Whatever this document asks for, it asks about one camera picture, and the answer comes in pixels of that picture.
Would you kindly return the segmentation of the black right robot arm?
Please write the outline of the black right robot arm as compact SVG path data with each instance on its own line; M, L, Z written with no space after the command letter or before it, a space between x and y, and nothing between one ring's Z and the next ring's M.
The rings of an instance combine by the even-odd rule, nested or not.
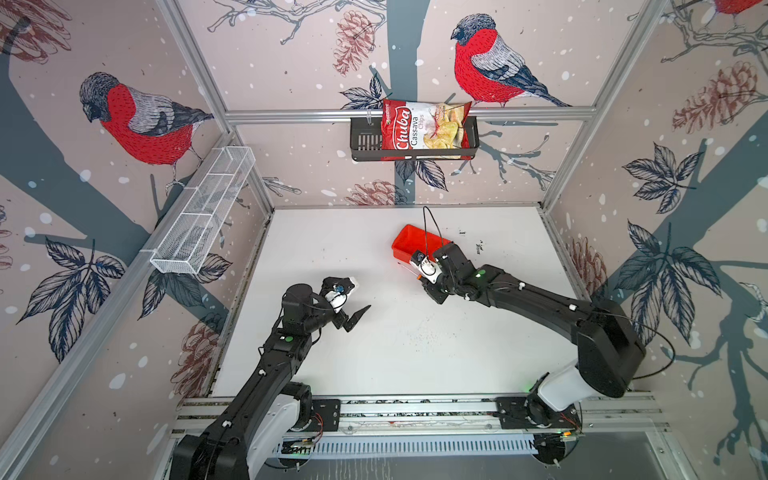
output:
M450 295L521 315L568 339L576 359L540 377L522 406L521 417L551 427L576 403L594 396L621 398L645 359L639 335L615 302L595 304L529 284L493 265L475 267L454 243L433 255L417 251L408 260L425 292L442 304Z

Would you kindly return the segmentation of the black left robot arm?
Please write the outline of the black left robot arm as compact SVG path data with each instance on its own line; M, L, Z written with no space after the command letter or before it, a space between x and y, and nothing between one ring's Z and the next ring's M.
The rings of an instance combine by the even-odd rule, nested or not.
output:
M367 312L343 310L358 286L352 277L327 277L318 293L305 283L285 291L252 375L203 433L176 445L171 479L254 479L283 436L310 423L311 387L292 378L323 327L349 332Z

